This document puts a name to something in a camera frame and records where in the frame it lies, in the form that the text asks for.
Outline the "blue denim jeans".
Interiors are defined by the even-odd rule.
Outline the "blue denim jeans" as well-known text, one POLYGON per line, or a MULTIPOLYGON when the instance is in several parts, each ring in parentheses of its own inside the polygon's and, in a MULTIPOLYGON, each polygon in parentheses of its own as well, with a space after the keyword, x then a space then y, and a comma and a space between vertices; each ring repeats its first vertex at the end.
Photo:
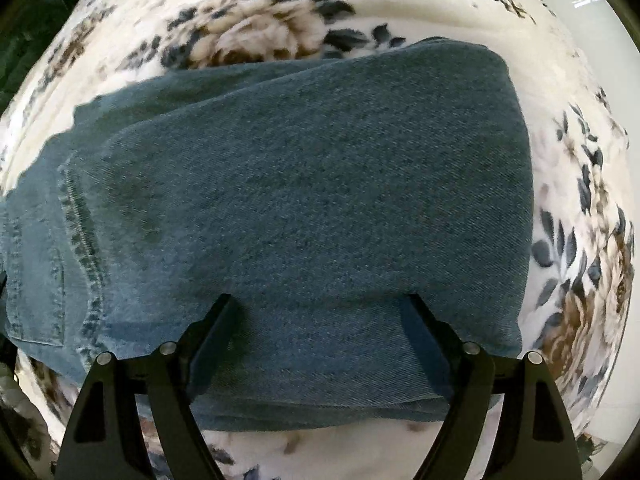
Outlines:
POLYGON ((516 356, 533 204, 486 47, 180 70, 77 107, 2 200, 1 329, 82 382, 228 294, 228 348, 194 364, 202 427, 439 420, 446 366, 407 295, 516 356))

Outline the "floral cream bed blanket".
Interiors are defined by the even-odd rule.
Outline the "floral cream bed blanket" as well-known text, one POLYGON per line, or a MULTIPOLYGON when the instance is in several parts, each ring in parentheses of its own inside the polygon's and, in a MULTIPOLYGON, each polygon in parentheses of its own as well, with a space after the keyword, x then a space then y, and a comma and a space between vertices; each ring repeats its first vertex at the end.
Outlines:
MULTIPOLYGON (((1 201, 77 107, 180 70, 352 60, 442 38, 508 66, 528 133, 533 233, 518 329, 558 387, 577 451, 612 373, 634 281, 628 134, 582 50, 544 0, 79 0, 1 118, 1 201)), ((1 330, 1 474, 57 479, 82 382, 1 330)), ((417 479, 439 420, 373 417, 290 430, 202 427, 221 479, 417 479)), ((485 479, 501 401, 470 471, 485 479)), ((171 477, 139 408, 154 479, 171 477)))

